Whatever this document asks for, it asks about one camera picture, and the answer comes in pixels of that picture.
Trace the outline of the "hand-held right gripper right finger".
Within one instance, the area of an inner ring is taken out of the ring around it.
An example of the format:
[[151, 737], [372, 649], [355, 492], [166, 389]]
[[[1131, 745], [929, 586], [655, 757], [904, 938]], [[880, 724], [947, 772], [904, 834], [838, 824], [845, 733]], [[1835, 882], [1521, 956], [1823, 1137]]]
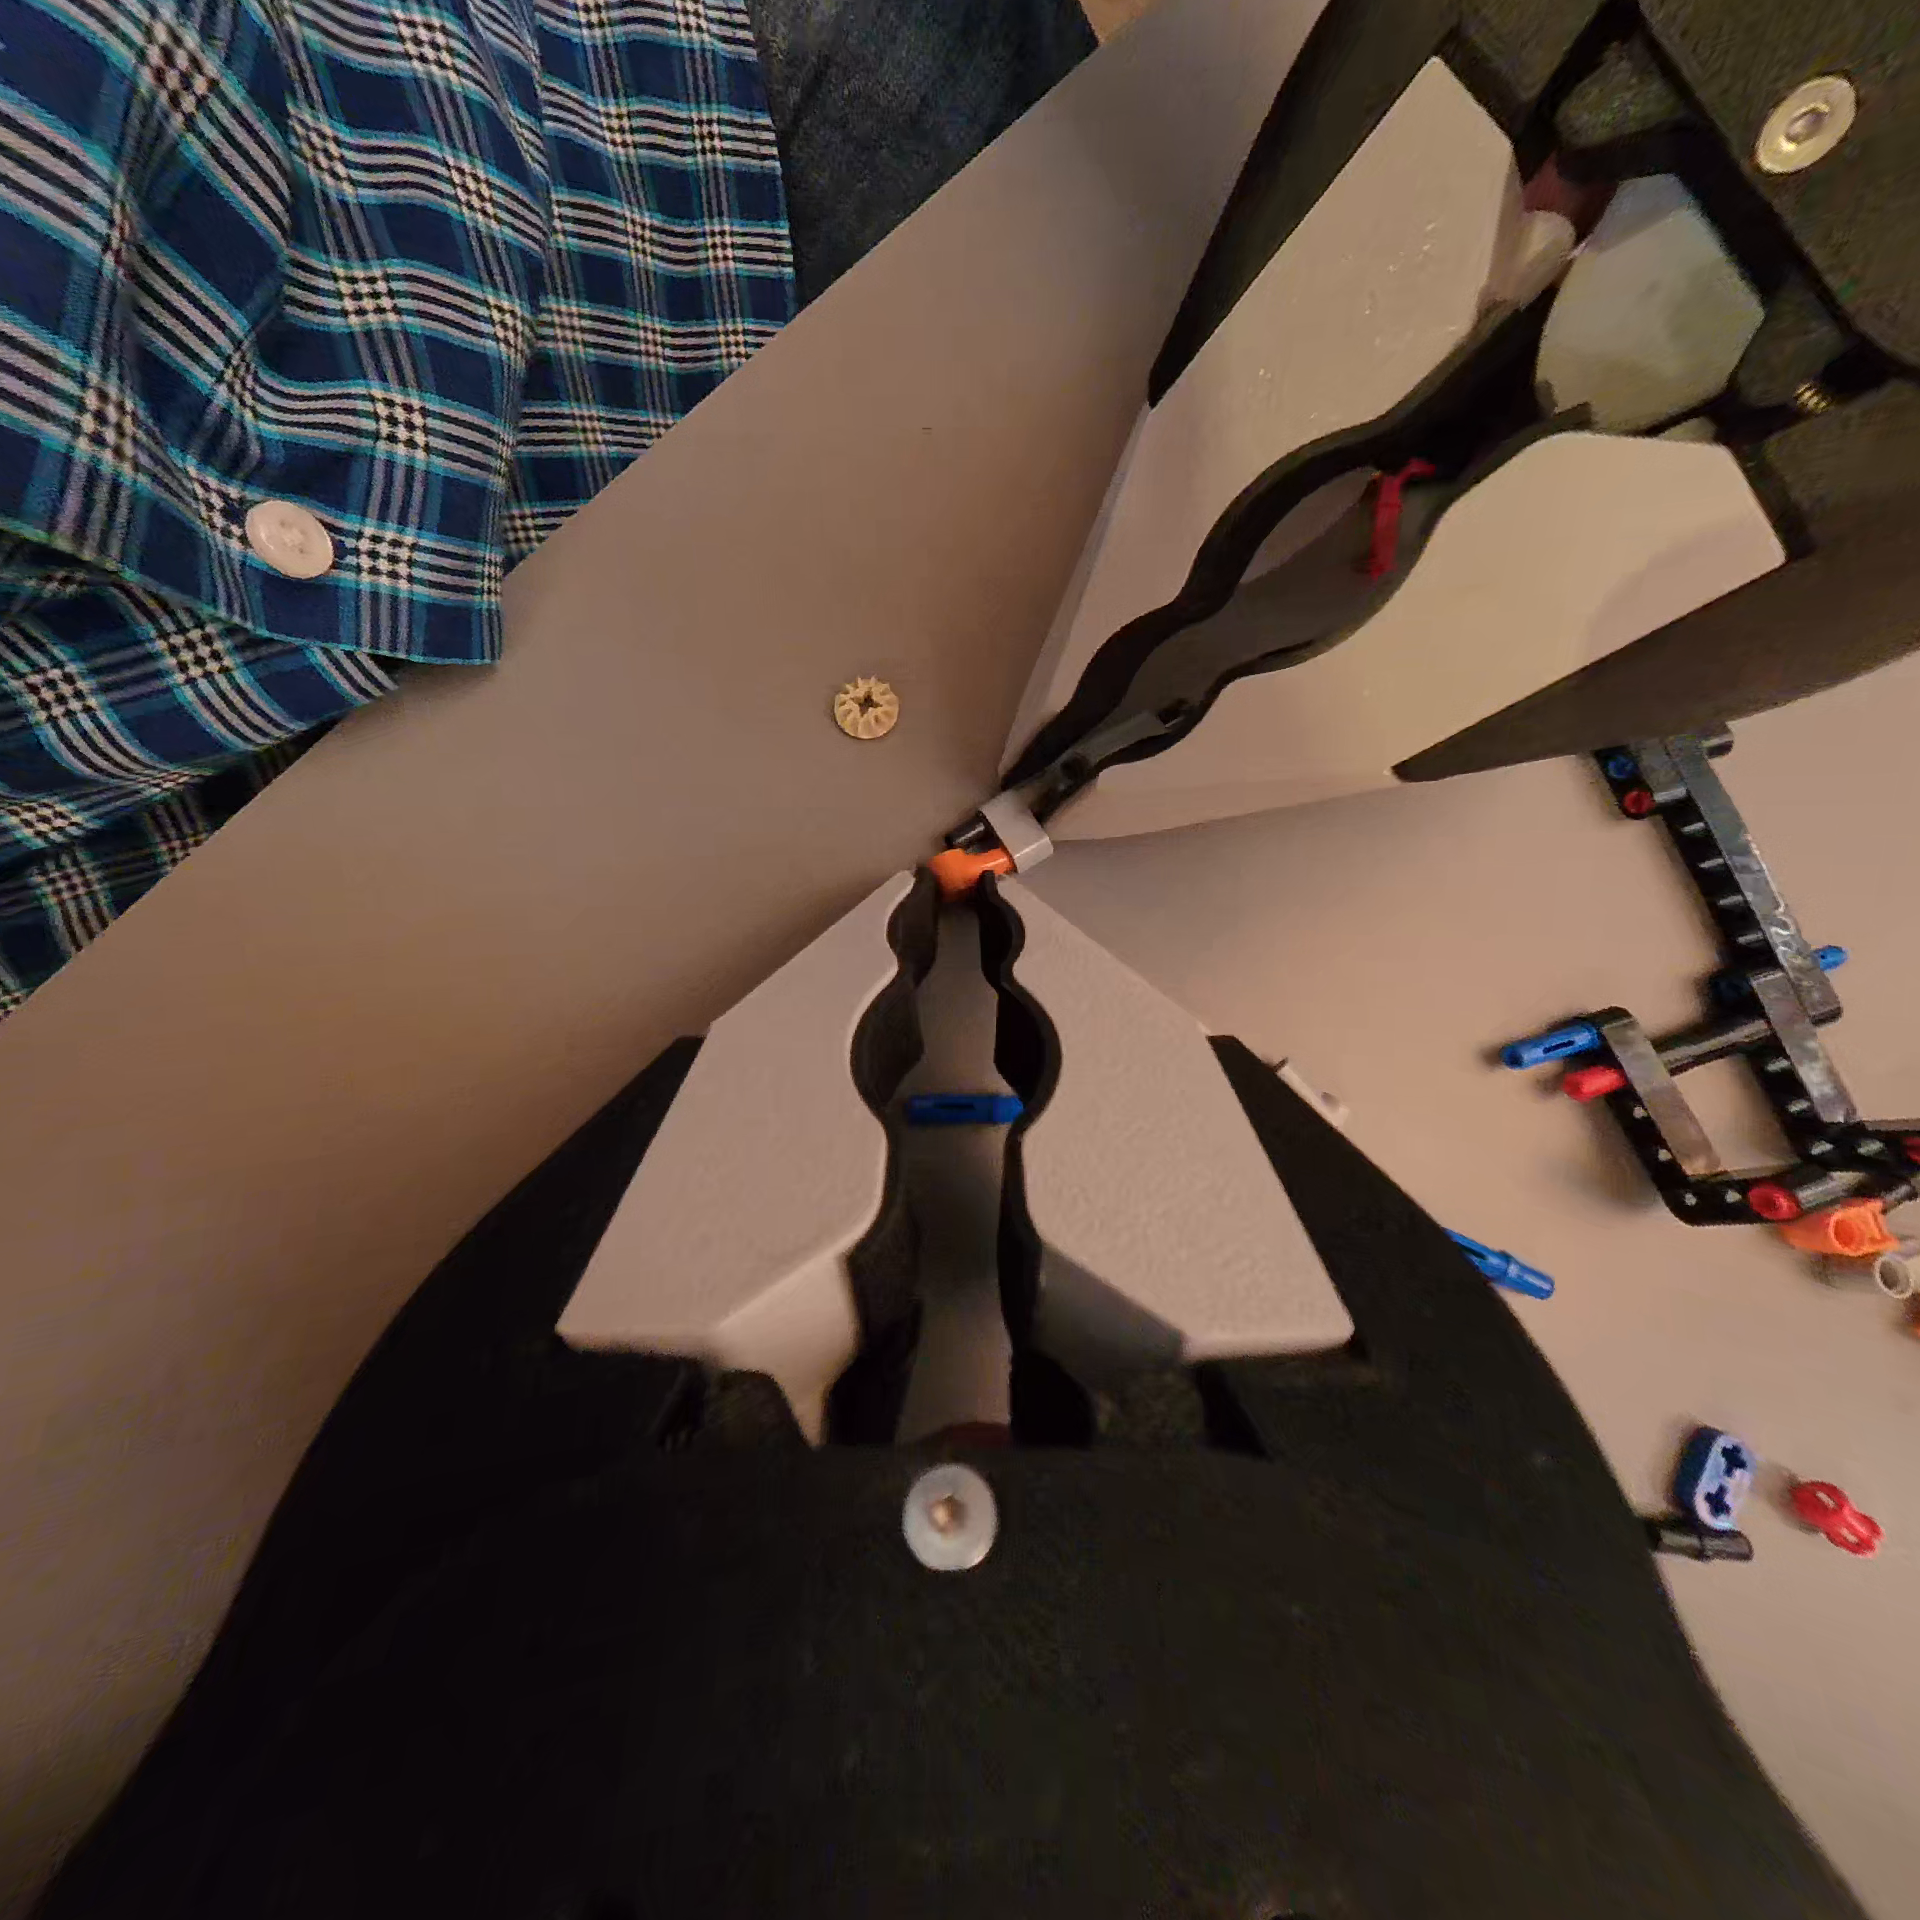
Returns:
[[1356, 1323], [1209, 1030], [1013, 876], [974, 892], [1003, 1140], [998, 1296], [1020, 1441], [1113, 1403], [1188, 1428], [1195, 1372], [1317, 1359]]

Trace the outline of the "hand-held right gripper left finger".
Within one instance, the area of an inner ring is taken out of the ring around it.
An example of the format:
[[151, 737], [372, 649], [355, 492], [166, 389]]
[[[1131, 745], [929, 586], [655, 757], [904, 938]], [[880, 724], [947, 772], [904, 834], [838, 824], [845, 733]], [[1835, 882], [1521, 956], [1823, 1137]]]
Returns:
[[859, 1428], [832, 1401], [861, 1369], [897, 1416], [920, 1302], [895, 1102], [940, 919], [929, 876], [890, 876], [713, 1019], [557, 1316], [570, 1349], [772, 1379], [809, 1444]]

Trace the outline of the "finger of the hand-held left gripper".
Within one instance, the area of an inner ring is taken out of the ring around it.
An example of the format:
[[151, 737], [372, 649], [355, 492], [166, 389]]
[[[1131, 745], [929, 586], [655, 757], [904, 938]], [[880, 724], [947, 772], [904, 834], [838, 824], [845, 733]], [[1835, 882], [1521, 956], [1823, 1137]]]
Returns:
[[1159, 834], [1411, 779], [1411, 759], [1784, 563], [1712, 437], [1649, 436], [1763, 315], [1686, 188], [1611, 191], [1574, 244], [1530, 211], [1514, 297], [1394, 406], [1248, 476], [1173, 562], [1235, 396], [1303, 270], [1274, 261], [1152, 406], [1045, 674], [1045, 830]]
[[[1113, 716], [1205, 706], [1091, 788], [1377, 788], [1576, 664], [1541, 553], [1576, 436], [1532, 361], [1572, 232], [1428, 57], [1120, 453], [1020, 701], [1009, 779]], [[1358, 570], [1381, 467], [1428, 459]]]

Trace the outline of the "grey lego axle assembly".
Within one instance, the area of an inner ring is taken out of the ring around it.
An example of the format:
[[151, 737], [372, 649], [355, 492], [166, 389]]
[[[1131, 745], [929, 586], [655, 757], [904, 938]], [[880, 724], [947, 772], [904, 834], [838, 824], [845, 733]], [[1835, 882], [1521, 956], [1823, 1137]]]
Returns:
[[1176, 697], [1163, 706], [1113, 716], [1051, 755], [1035, 773], [1007, 779], [966, 819], [947, 830], [940, 849], [1005, 847], [1018, 874], [1051, 854], [1047, 821], [1112, 766], [1163, 755], [1201, 721], [1205, 703]]

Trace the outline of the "long blue lego pin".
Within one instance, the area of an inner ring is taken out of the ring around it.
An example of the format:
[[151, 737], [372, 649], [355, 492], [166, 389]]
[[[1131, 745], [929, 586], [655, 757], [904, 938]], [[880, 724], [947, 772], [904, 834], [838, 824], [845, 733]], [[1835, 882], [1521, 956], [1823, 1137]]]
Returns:
[[1487, 1284], [1535, 1302], [1556, 1296], [1557, 1284], [1546, 1269], [1451, 1228], [1446, 1228], [1446, 1233]]

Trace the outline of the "blue lego two-hole beam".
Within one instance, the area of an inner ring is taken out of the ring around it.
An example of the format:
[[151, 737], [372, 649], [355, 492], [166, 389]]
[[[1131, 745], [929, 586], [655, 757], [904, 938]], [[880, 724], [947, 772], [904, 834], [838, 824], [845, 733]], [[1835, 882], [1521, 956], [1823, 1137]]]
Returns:
[[1737, 1531], [1756, 1474], [1758, 1458], [1740, 1436], [1700, 1424], [1691, 1428], [1673, 1460], [1669, 1477], [1673, 1510], [1703, 1531]]

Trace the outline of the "dark blue jeans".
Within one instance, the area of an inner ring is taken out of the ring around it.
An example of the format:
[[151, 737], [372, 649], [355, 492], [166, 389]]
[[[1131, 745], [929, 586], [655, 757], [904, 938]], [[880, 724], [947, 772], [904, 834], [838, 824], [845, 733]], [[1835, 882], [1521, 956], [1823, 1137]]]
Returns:
[[1077, 1], [747, 1], [744, 11], [800, 307], [1096, 48]]

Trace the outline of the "blue plaid shirt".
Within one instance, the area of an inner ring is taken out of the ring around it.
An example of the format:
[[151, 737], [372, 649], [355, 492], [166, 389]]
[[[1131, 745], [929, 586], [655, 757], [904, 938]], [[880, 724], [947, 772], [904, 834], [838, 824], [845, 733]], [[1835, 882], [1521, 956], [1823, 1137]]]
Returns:
[[4, 1012], [797, 307], [744, 4], [4, 4]]

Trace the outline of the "black lego technic frame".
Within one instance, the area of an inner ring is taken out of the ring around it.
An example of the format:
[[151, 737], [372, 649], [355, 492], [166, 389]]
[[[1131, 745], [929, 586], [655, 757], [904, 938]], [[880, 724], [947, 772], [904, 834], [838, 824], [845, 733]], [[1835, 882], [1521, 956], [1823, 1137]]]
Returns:
[[[1556, 1072], [1561, 1095], [1606, 1109], [1684, 1226], [1779, 1235], [1802, 1214], [1880, 1197], [1894, 1232], [1892, 1214], [1915, 1204], [1915, 1119], [1861, 1115], [1827, 1050], [1841, 1017], [1831, 976], [1845, 953], [1810, 944], [1788, 905], [1719, 776], [1732, 748], [1732, 732], [1718, 727], [1591, 753], [1615, 811], [1662, 830], [1714, 936], [1700, 1017], [1653, 1033], [1622, 1007], [1599, 1007], [1499, 1045], [1499, 1067]], [[1750, 1078], [1784, 1161], [1737, 1168], [1716, 1150], [1684, 1080], [1724, 1063]]]

